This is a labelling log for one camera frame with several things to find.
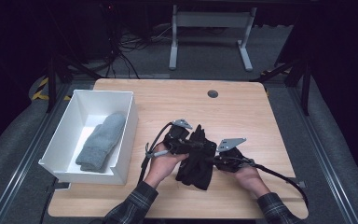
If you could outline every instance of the white box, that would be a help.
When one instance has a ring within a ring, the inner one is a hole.
[[[94,128],[115,112],[127,115],[124,132],[107,155],[103,173],[85,172],[75,163]],[[125,185],[138,111],[132,91],[75,90],[39,164],[62,182]]]

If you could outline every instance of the black cloth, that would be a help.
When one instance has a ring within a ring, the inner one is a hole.
[[[205,159],[214,156],[217,145],[205,138],[205,131],[200,125],[190,135],[189,140],[202,142],[204,147],[201,150],[191,150],[188,158],[181,161],[176,180],[206,190],[211,183],[213,164]]]

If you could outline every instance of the person's right hand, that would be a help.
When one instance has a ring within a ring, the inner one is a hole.
[[[257,169],[252,166],[242,167],[236,173],[222,172],[237,179],[241,187],[250,190],[257,198],[271,192],[261,179]]]

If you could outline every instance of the hand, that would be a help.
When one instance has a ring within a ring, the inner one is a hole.
[[[164,144],[158,144],[154,151],[159,152],[166,149]],[[151,187],[156,188],[165,177],[172,173],[176,164],[187,157],[188,154],[173,155],[168,152],[165,155],[152,158],[149,173],[144,182]]]
[[[252,166],[242,167],[236,173],[222,172],[236,178],[241,187],[250,190],[257,198],[271,192],[261,179],[257,169]]]

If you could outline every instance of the wooden table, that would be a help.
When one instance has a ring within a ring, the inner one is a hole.
[[[103,217],[124,201],[137,184],[145,144],[151,144],[161,128],[175,119],[186,119],[194,129],[201,124],[206,137],[217,145],[224,138],[246,137],[247,141],[238,146],[244,156],[282,175],[295,177],[268,97],[259,83],[99,79],[94,90],[134,92],[139,121],[128,182],[125,186],[72,184],[69,189],[56,190],[48,208],[51,216]],[[218,96],[209,97],[210,90],[217,91]],[[263,217],[255,196],[216,168],[206,191],[183,185],[175,180],[176,174],[177,167],[158,186],[159,195],[146,217]],[[260,174],[296,216],[307,217],[308,210],[295,188],[278,177],[261,171]]]

